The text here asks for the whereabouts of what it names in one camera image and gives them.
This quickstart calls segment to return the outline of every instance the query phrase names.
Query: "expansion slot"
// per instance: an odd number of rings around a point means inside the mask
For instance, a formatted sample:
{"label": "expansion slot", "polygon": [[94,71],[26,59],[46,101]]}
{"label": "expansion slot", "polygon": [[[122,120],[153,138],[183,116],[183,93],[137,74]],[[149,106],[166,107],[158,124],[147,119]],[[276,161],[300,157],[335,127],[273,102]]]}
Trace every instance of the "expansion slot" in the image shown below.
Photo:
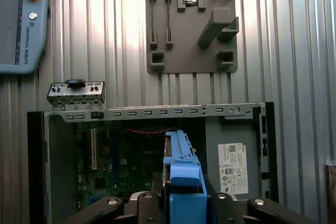
{"label": "expansion slot", "polygon": [[97,129],[90,129],[91,132],[91,166],[92,170],[97,170]]}

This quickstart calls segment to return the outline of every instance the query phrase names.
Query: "metal chassis frame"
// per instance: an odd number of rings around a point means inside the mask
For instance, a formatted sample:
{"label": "metal chassis frame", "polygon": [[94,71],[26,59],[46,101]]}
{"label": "metal chassis frame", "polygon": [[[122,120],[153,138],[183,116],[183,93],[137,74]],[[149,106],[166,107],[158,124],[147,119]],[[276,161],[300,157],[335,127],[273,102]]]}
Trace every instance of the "metal chassis frame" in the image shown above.
{"label": "metal chassis frame", "polygon": [[[259,137],[260,137],[260,148],[262,149],[265,144],[263,140],[269,137],[269,133],[265,131],[266,125],[263,125],[262,117],[266,117],[266,103],[241,103],[241,104],[215,104],[215,105],[177,105],[177,106],[144,106],[144,107],[130,107],[130,108],[117,108],[117,109],[106,109],[106,110],[82,110],[82,111],[46,111],[46,112],[30,112],[28,113],[28,125],[29,125],[29,115],[34,116],[43,115],[43,138],[41,151],[44,152],[45,158],[43,163],[43,177],[44,177],[44,209],[50,211],[51,207],[51,197],[50,197],[50,143],[49,143],[49,117],[50,116],[61,116],[66,123],[76,123],[76,122],[93,122],[93,121],[119,121],[119,120],[138,120],[138,119],[167,119],[167,118],[204,118],[207,116],[222,116],[226,120],[252,120],[254,119],[254,109],[259,109]],[[104,113],[103,119],[92,119],[91,114],[94,113]],[[270,141],[267,141],[267,148],[270,148]],[[271,198],[278,201],[278,190],[277,190],[277,178],[272,180],[275,184],[271,188],[270,181],[268,179],[262,179],[262,173],[270,172],[271,159],[275,161],[276,164],[276,154],[274,152],[274,157],[269,159],[269,155],[263,156],[262,152],[260,155],[260,191],[265,197],[265,192],[271,192]],[[30,212],[30,220],[34,220],[36,213]],[[44,217],[47,223],[51,223],[51,217]]]}
{"label": "metal chassis frame", "polygon": [[[265,106],[265,103],[144,106],[92,111],[48,111],[44,112],[44,117],[46,125],[48,124],[48,118],[51,115],[60,115],[65,122],[116,121],[159,118],[198,118],[206,116],[224,116],[225,119],[236,120],[252,119],[252,108],[265,108]],[[99,112],[104,113],[103,119],[91,118],[92,113]]]}

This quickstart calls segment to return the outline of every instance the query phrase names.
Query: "power supply label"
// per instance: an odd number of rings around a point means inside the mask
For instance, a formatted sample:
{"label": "power supply label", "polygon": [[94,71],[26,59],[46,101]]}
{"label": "power supply label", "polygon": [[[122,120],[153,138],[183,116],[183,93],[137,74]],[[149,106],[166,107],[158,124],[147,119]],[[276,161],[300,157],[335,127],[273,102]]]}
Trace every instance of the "power supply label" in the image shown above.
{"label": "power supply label", "polygon": [[220,190],[229,194],[247,194],[246,148],[242,143],[219,144]]}

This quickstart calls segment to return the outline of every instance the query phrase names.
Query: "metal panel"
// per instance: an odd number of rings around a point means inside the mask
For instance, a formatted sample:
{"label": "metal panel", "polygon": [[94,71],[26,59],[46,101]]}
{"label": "metal panel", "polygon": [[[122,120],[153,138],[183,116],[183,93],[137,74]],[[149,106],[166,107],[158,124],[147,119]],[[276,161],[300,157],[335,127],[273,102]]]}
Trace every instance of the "metal panel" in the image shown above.
{"label": "metal panel", "polygon": [[336,155],[336,0],[236,0],[235,73],[149,75],[145,0],[50,0],[33,76],[0,77],[0,223],[27,223],[26,112],[53,81],[106,81],[107,108],[274,101],[280,202],[327,223],[324,164]]}

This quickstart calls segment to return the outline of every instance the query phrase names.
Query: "cable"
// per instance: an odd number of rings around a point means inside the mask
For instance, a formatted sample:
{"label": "cable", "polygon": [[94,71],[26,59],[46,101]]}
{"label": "cable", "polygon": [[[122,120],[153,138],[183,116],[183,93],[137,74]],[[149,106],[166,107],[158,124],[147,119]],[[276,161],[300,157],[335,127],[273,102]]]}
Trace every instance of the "cable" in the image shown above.
{"label": "cable", "polygon": [[176,127],[171,127],[171,128],[164,129],[161,131],[137,131],[135,129],[126,129],[126,130],[131,133],[137,133],[137,134],[143,134],[143,135],[157,135],[157,134],[165,133],[166,131],[176,130]]}

